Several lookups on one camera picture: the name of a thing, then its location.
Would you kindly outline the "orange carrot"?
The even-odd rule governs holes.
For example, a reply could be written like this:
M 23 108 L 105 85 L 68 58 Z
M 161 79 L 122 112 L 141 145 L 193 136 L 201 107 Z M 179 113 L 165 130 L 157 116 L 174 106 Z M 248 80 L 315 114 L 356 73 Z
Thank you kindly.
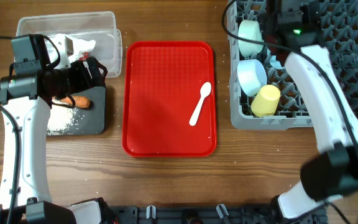
M 60 105 L 60 106 L 67 106 L 71 108 L 81 108 L 81 109 L 88 109 L 91 106 L 91 100 L 89 100 L 85 96 L 67 96 L 65 98 L 52 98 L 52 102 Z

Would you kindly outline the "light blue plate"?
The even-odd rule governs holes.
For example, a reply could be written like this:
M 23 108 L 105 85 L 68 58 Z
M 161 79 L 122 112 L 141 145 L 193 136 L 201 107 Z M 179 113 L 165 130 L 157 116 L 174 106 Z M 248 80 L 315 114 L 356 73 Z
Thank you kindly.
M 267 61 L 276 70 L 283 70 L 285 67 L 277 60 L 277 56 L 274 55 L 269 48 L 267 48 Z

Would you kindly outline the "yellow cup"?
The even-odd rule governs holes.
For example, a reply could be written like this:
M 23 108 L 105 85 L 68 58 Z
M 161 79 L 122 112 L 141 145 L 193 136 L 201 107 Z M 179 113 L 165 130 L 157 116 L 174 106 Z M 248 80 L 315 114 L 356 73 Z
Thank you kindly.
M 276 86 L 263 86 L 252 101 L 252 113 L 257 117 L 274 115 L 277 110 L 280 97 L 281 92 Z

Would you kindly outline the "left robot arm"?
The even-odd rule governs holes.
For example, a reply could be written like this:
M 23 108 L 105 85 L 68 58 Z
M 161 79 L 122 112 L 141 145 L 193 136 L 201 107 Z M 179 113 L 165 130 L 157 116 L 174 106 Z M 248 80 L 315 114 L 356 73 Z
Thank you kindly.
M 94 57 L 60 68 L 51 60 L 49 37 L 27 34 L 11 38 L 15 61 L 0 79 L 4 162 L 0 185 L 0 223 L 116 223 L 103 198 L 70 207 L 52 202 L 46 171 L 46 136 L 55 100 L 104 86 L 107 68 Z

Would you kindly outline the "white rice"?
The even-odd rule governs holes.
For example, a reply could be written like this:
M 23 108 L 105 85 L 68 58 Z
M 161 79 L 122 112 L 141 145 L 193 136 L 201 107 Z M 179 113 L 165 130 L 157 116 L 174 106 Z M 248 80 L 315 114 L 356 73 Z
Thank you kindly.
M 80 122 L 85 117 L 78 108 L 66 108 L 53 105 L 47 126 L 48 136 L 71 135 L 79 130 Z

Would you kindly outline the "green bowl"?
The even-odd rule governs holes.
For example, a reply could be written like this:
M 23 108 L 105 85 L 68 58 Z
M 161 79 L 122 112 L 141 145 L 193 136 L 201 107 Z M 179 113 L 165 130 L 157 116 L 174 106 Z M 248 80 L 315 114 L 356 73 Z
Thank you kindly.
M 243 39 L 263 42 L 260 26 L 257 21 L 243 20 L 239 26 L 238 36 Z M 250 57 L 254 53 L 260 53 L 263 45 L 239 41 L 239 51 L 243 57 Z

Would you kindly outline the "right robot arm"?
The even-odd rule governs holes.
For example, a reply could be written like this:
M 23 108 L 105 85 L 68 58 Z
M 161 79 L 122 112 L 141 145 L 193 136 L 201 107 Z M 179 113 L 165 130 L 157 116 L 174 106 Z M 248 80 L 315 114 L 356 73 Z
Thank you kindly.
M 293 221 L 358 192 L 358 119 L 334 74 L 317 1 L 269 1 L 262 26 L 301 94 L 319 151 L 301 167 L 299 183 L 275 197 L 279 219 Z

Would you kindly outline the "light blue rice bowl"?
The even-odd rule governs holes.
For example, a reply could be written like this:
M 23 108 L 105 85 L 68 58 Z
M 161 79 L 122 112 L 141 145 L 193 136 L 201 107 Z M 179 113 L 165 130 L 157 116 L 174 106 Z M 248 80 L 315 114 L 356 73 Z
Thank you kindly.
M 257 59 L 241 60 L 237 65 L 237 77 L 242 91 L 247 96 L 258 94 L 267 84 L 264 66 Z

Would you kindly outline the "white plastic spoon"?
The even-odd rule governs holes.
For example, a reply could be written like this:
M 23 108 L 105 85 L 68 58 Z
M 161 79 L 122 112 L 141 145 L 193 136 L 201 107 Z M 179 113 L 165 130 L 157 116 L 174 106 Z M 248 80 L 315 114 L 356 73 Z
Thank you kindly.
M 190 126 L 195 126 L 198 122 L 198 118 L 201 113 L 202 105 L 207 96 L 211 93 L 212 85 L 210 82 L 205 82 L 202 87 L 200 88 L 200 99 L 191 115 L 191 118 L 189 120 Z

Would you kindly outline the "white napkin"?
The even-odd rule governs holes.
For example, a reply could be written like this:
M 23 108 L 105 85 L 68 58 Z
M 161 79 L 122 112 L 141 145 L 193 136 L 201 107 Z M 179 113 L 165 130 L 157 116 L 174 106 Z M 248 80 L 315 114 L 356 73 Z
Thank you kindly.
M 73 42 L 73 53 L 69 52 L 70 62 L 74 62 L 82 57 L 83 52 L 91 52 L 96 45 L 95 40 L 83 40 L 72 35 L 66 35 Z

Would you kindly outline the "red wrapper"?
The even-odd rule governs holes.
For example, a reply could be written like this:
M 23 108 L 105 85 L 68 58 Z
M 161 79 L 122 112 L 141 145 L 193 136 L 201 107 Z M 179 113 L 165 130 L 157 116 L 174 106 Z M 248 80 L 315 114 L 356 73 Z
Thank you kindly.
M 89 52 L 83 52 L 83 53 L 82 53 L 82 57 L 80 57 L 79 60 L 81 60 L 81 61 L 86 61 L 89 57 L 90 57 L 90 53 L 89 53 Z

